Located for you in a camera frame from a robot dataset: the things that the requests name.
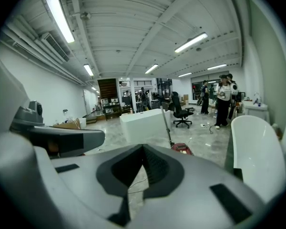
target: person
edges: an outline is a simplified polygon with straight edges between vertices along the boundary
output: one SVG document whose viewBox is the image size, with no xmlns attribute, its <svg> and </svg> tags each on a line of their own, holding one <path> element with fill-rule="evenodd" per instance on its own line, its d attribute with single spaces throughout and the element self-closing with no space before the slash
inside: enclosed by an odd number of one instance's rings
<svg viewBox="0 0 286 229">
<path fill-rule="evenodd" d="M 217 94 L 217 118 L 216 118 L 216 129 L 220 129 L 220 125 L 227 126 L 227 117 L 229 112 L 229 105 L 231 100 L 231 88 L 226 75 L 220 76 L 221 81 L 216 87 Z"/>
<path fill-rule="evenodd" d="M 140 98 L 142 101 L 142 105 L 143 105 L 143 110 L 151 110 L 152 108 L 149 105 L 149 101 L 147 99 L 147 94 L 149 91 L 145 91 L 144 87 L 141 87 L 141 92 L 140 92 Z"/>
<path fill-rule="evenodd" d="M 208 81 L 203 81 L 203 86 L 201 89 L 201 97 L 203 100 L 201 112 L 200 114 L 209 114 L 208 108 L 209 108 L 209 90 L 208 90 Z"/>
<path fill-rule="evenodd" d="M 232 83 L 236 84 L 235 81 L 232 80 L 233 78 L 233 75 L 231 73 L 229 73 L 227 75 L 227 79 L 228 79 L 228 82 L 230 83 L 230 85 Z M 232 116 L 233 116 L 233 112 L 234 112 L 234 109 L 235 109 L 235 105 L 236 105 L 236 95 L 232 95 L 231 97 L 231 109 L 230 109 L 230 113 L 229 113 L 229 119 L 232 119 Z"/>
<path fill-rule="evenodd" d="M 214 85 L 213 84 L 211 84 L 211 87 L 210 87 L 210 98 L 211 99 L 214 99 Z"/>
</svg>

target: red object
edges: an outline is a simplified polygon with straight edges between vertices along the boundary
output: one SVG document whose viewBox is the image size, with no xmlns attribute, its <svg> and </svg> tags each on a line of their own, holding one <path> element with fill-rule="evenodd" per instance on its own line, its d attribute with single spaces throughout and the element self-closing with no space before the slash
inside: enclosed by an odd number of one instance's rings
<svg viewBox="0 0 286 229">
<path fill-rule="evenodd" d="M 172 146 L 172 150 L 175 150 L 182 154 L 194 155 L 185 143 L 176 143 L 174 146 Z"/>
</svg>

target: white shirt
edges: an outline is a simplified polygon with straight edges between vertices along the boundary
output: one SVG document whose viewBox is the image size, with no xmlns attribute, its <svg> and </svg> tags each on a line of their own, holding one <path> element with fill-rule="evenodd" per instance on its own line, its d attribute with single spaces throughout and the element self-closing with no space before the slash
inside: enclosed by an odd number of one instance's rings
<svg viewBox="0 0 286 229">
<path fill-rule="evenodd" d="M 217 85 L 216 93 L 224 93 L 223 96 L 217 95 L 217 97 L 221 100 L 229 101 L 230 97 L 231 97 L 231 87 L 230 87 L 230 85 L 227 85 L 227 86 L 223 85 L 221 87 L 219 85 Z"/>
</svg>

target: wall-mounted air conditioner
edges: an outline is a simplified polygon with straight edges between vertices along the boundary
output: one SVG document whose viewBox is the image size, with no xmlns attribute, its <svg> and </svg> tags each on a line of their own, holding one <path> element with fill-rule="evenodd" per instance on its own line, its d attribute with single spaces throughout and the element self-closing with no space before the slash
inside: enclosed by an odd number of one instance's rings
<svg viewBox="0 0 286 229">
<path fill-rule="evenodd" d="M 62 61 L 67 62 L 69 60 L 67 54 L 60 47 L 60 45 L 58 45 L 56 40 L 52 37 L 52 35 L 49 32 L 44 33 L 40 39 L 41 42 Z"/>
</svg>

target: black office chair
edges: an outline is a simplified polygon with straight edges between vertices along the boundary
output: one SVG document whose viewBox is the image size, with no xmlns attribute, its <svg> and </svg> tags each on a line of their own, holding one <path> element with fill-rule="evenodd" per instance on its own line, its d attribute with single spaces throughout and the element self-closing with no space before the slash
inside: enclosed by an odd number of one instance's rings
<svg viewBox="0 0 286 229">
<path fill-rule="evenodd" d="M 187 122 L 190 122 L 192 124 L 192 121 L 185 120 L 185 118 L 188 117 L 189 115 L 193 115 L 194 113 L 190 112 L 189 110 L 182 110 L 177 92 L 172 92 L 172 102 L 175 106 L 175 111 L 174 111 L 175 118 L 181 119 L 181 120 L 174 120 L 174 124 L 175 122 L 178 122 L 178 124 L 176 125 L 176 127 L 178 127 L 180 123 L 185 123 L 187 125 L 187 128 L 189 129 L 190 126 Z"/>
</svg>

